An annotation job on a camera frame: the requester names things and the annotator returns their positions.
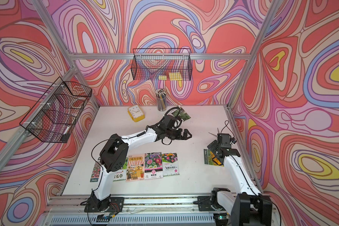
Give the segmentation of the white sunflowers seed packet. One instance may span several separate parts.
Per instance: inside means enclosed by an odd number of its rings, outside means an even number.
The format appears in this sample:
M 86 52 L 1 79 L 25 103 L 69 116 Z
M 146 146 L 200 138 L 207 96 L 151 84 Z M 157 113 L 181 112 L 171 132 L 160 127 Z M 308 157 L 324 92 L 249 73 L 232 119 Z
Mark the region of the white sunflowers seed packet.
M 163 176 L 179 175 L 179 162 L 177 153 L 162 154 Z

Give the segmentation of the orange shop seed packet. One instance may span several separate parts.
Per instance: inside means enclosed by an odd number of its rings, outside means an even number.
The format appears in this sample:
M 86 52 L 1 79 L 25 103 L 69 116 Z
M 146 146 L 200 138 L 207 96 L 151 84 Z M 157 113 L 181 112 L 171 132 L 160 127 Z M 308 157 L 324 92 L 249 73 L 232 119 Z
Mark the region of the orange shop seed packet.
M 126 181 L 144 180 L 145 175 L 145 155 L 130 155 L 127 161 Z

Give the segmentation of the pink flower field seed packet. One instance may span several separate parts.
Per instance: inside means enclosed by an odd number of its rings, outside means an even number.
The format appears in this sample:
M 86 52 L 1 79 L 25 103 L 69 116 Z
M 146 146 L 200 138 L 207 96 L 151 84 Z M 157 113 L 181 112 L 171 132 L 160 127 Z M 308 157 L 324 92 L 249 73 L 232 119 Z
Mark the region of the pink flower field seed packet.
M 98 182 L 101 176 L 101 173 L 102 173 L 102 166 L 98 162 L 95 162 L 92 173 L 91 173 L 91 177 L 90 177 L 90 183 Z

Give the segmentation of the chrysanthemum seed packet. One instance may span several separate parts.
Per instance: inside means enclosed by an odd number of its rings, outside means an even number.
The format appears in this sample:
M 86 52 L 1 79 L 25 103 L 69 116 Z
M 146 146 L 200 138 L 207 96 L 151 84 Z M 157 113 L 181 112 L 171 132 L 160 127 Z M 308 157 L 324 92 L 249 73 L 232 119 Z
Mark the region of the chrysanthemum seed packet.
M 145 180 L 163 178 L 162 153 L 145 153 Z

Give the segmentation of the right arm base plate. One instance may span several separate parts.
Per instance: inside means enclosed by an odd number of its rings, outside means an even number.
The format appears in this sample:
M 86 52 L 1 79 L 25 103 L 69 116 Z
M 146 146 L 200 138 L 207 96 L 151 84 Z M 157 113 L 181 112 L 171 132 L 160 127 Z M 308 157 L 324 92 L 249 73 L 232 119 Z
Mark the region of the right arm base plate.
M 199 211 L 222 211 L 222 206 L 217 205 L 211 198 L 211 196 L 198 196 L 197 200 L 193 202 L 198 206 Z

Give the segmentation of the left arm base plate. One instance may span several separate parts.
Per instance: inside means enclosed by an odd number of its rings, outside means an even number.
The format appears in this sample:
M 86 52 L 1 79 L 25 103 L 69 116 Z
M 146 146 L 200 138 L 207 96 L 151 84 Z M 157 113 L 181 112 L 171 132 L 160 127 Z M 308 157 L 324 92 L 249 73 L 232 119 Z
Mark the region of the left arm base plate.
M 95 196 L 88 199 L 85 204 L 84 212 L 111 212 L 120 213 L 124 206 L 124 197 L 108 197 L 100 201 Z

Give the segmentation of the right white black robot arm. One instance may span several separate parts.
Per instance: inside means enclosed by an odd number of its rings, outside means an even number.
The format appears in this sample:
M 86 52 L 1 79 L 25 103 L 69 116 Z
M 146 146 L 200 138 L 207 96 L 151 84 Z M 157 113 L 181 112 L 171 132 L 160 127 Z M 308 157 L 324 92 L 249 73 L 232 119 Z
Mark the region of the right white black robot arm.
M 211 192 L 211 207 L 225 210 L 231 226 L 270 226 L 273 203 L 254 185 L 245 170 L 242 157 L 232 148 L 236 141 L 230 134 L 219 133 L 208 146 L 214 157 L 230 173 L 236 195 L 225 188 L 214 188 Z

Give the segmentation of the green mimosa seed packet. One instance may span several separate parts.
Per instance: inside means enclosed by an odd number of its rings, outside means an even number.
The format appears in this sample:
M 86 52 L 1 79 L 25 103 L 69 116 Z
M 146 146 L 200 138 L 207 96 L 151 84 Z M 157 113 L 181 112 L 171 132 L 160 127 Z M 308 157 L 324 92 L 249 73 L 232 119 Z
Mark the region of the green mimosa seed packet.
M 114 181 L 125 181 L 127 178 L 127 164 L 128 164 L 128 158 L 125 159 L 125 163 L 123 167 L 118 170 L 115 174 Z

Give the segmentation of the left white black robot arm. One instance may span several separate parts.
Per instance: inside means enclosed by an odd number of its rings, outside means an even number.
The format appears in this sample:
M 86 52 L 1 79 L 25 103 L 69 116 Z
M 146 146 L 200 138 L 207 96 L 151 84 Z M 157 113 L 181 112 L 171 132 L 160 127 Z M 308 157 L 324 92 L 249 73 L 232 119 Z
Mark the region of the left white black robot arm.
M 121 209 L 116 207 L 112 201 L 110 190 L 115 173 L 125 164 L 130 150 L 148 143 L 162 142 L 165 138 L 173 141 L 188 140 L 192 137 L 187 129 L 180 127 L 184 121 L 180 116 L 182 109 L 179 106 L 172 107 L 159 122 L 146 126 L 145 130 L 127 136 L 113 134 L 105 141 L 99 154 L 100 160 L 97 162 L 101 166 L 98 187 L 91 191 L 86 202 L 81 203 L 85 206 L 85 212 L 108 212 L 111 207 L 113 212 L 121 212 Z

